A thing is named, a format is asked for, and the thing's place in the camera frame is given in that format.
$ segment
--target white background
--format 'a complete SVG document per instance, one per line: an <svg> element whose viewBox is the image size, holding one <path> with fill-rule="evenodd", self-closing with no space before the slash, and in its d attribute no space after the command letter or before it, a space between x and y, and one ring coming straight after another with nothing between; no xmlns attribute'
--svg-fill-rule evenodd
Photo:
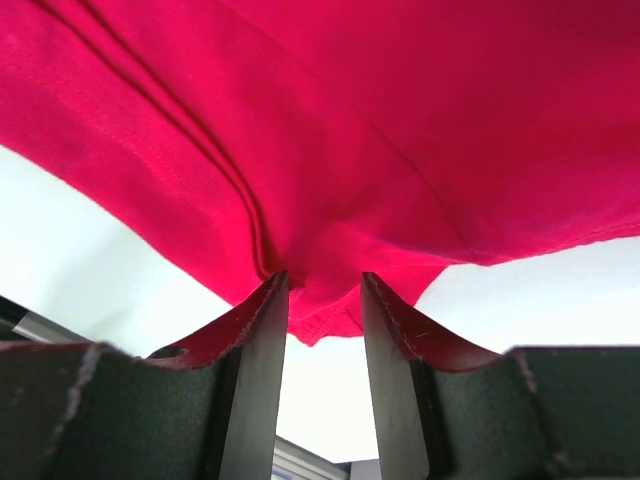
<svg viewBox="0 0 640 480"><path fill-rule="evenodd" d="M146 356L230 306L79 192L0 147L0 295ZM640 343L640 241L447 269L417 308L496 351ZM362 338L287 336L278 435L333 462L377 458Z"/></svg>

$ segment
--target red cloth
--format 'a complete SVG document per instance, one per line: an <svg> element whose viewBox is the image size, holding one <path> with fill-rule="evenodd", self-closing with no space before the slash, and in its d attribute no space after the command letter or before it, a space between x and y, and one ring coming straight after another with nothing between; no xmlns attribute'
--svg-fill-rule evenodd
<svg viewBox="0 0 640 480"><path fill-rule="evenodd" d="M231 303L361 333L456 262L640 234L640 2L0 3L0 142Z"/></svg>

